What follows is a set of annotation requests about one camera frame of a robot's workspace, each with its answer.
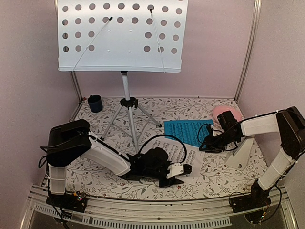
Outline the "white sheet music page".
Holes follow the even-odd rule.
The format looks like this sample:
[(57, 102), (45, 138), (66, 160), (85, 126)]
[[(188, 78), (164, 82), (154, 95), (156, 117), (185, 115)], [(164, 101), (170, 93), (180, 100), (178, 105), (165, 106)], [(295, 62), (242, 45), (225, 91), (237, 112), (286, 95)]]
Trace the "white sheet music page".
[[(156, 147), (165, 150), (171, 162), (181, 162), (184, 158), (184, 148), (182, 144), (176, 140), (159, 137), (149, 142), (146, 149)], [(199, 180), (205, 152), (199, 151), (197, 147), (188, 144), (185, 144), (185, 147), (187, 149), (187, 155), (183, 164), (191, 165), (192, 171), (188, 175), (177, 176), (177, 178), (185, 183), (194, 185)]]

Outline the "white perforated music stand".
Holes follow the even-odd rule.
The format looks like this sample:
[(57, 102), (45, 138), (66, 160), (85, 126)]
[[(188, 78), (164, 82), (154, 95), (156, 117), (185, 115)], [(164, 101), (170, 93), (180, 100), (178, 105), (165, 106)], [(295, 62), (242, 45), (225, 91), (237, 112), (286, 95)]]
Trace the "white perforated music stand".
[(58, 69), (119, 71), (131, 137), (138, 142), (128, 72), (179, 73), (186, 0), (58, 0)]

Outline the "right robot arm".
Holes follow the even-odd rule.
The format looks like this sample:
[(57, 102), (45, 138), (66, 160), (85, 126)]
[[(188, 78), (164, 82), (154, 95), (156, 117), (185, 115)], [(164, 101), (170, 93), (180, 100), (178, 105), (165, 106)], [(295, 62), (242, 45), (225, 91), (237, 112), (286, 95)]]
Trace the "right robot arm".
[(240, 121), (228, 110), (217, 119), (221, 130), (207, 126), (208, 135), (201, 141), (201, 151), (221, 153), (234, 143), (232, 150), (244, 153), (246, 142), (255, 139), (268, 161), (267, 170), (252, 184), (246, 198), (248, 206), (256, 208), (305, 153), (305, 119), (295, 106)]

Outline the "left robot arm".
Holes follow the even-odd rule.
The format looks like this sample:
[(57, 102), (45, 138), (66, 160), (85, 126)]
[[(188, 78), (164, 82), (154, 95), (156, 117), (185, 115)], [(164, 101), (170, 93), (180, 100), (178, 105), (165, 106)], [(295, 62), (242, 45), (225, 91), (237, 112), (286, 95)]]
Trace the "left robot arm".
[(124, 180), (157, 179), (160, 188), (182, 183), (176, 176), (190, 174), (192, 170), (184, 159), (177, 163), (170, 161), (168, 153), (159, 147), (144, 154), (124, 156), (99, 139), (84, 119), (52, 128), (48, 145), (41, 149), (46, 153), (49, 168), (49, 191), (60, 207), (71, 203), (66, 193), (66, 169), (79, 157), (94, 161)]

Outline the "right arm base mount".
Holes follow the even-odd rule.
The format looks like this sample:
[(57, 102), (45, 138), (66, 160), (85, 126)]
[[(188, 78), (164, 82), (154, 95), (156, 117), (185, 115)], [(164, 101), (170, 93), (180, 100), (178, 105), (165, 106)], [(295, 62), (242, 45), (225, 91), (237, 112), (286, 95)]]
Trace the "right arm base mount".
[(271, 205), (271, 199), (268, 196), (262, 199), (253, 199), (250, 194), (245, 195), (241, 192), (233, 192), (228, 201), (233, 213), (249, 211), (244, 213), (244, 216), (251, 224), (262, 223)]

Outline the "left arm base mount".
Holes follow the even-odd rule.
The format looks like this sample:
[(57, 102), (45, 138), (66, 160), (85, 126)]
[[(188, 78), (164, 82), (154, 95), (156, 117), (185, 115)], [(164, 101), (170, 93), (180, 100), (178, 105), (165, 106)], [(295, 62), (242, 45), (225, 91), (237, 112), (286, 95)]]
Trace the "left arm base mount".
[(84, 192), (66, 192), (63, 195), (57, 195), (49, 191), (46, 203), (59, 207), (60, 209), (84, 213), (87, 207), (87, 201), (87, 195)]

